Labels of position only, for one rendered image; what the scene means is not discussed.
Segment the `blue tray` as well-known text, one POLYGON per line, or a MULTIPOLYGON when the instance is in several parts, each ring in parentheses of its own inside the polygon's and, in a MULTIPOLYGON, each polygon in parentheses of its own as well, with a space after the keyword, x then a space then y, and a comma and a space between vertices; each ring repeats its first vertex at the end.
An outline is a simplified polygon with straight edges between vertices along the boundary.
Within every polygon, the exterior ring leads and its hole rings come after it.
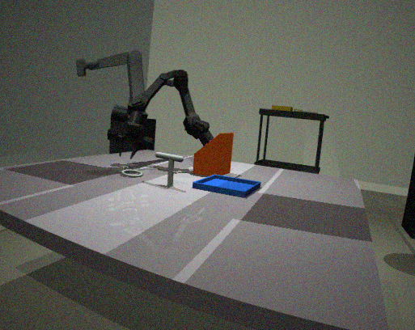
POLYGON ((258 181, 220 175, 208 176, 193 182, 193 188, 244 198, 259 187, 258 181))

